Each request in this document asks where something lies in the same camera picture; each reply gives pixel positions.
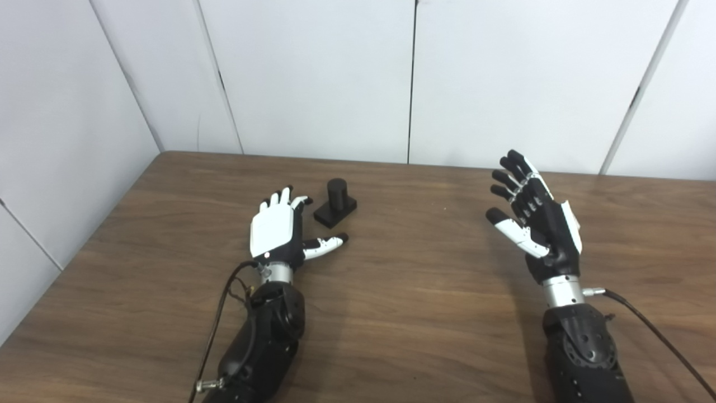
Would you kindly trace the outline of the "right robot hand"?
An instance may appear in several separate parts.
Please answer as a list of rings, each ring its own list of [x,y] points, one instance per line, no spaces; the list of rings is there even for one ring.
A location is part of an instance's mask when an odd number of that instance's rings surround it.
[[[521,153],[510,150],[494,170],[492,194],[506,200],[512,216],[491,208],[486,219],[526,255],[527,270],[537,283],[580,276],[580,223],[568,201],[558,202],[540,172]]]

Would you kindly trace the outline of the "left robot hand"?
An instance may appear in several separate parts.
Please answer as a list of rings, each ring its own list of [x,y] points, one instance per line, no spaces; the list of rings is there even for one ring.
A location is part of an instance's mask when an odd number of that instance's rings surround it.
[[[259,204],[250,226],[249,250],[251,257],[261,265],[285,263],[297,269],[306,260],[318,258],[337,250],[350,238],[346,233],[304,239],[304,207],[313,203],[308,196],[292,196],[289,185],[274,192]]]

